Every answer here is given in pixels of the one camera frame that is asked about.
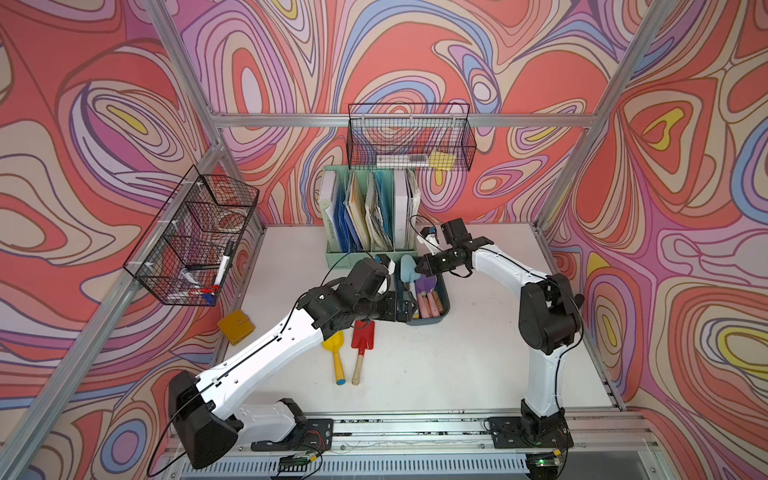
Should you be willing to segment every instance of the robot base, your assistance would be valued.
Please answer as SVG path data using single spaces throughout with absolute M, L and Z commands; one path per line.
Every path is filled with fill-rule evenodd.
M 533 413 L 525 400 L 519 417 L 490 417 L 488 430 L 497 449 L 569 449 L 574 445 L 565 410 L 547 417 Z

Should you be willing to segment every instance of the yellow toy shovel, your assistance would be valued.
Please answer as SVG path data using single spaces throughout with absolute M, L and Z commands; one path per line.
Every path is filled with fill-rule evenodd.
M 333 352 L 333 370 L 336 372 L 336 384 L 344 385 L 346 380 L 344 379 L 344 368 L 341 366 L 341 357 L 339 357 L 339 349 L 341 345 L 344 345 L 344 332 L 336 332 L 331 338 L 323 342 L 323 348 L 329 352 Z

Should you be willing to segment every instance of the yellow sticky note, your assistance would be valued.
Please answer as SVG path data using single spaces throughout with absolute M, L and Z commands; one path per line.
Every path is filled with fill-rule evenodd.
M 429 155 L 429 166 L 438 170 L 453 170 L 455 162 L 456 156 L 454 154 L 433 150 Z
M 232 345 L 237 345 L 256 328 L 243 310 L 235 310 L 219 320 L 219 329 Z

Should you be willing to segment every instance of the red toy shovel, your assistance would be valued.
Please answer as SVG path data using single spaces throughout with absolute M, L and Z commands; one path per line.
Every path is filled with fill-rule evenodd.
M 363 320 L 355 321 L 355 329 L 352 334 L 352 348 L 357 349 L 357 364 L 355 364 L 355 374 L 352 376 L 352 384 L 360 384 L 360 373 L 362 372 L 362 356 L 366 350 L 373 350 L 373 333 L 376 331 L 376 324 L 373 320 L 367 322 Z

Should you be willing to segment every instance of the toy garden trowel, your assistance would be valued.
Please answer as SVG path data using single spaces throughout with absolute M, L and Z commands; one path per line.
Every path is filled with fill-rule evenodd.
M 329 352 L 333 352 L 333 371 L 336 373 L 336 384 L 344 385 L 346 380 L 344 379 L 344 368 L 341 366 L 341 357 L 339 357 L 339 350 L 341 345 L 344 345 L 344 332 L 336 332 L 323 342 L 323 348 Z
M 355 364 L 355 374 L 352 375 L 353 385 L 360 384 L 362 356 L 365 355 L 366 350 L 373 349 L 373 333 L 375 328 L 376 324 L 373 320 L 367 322 L 362 320 L 355 321 L 355 330 L 352 334 L 352 348 L 357 349 L 357 363 Z

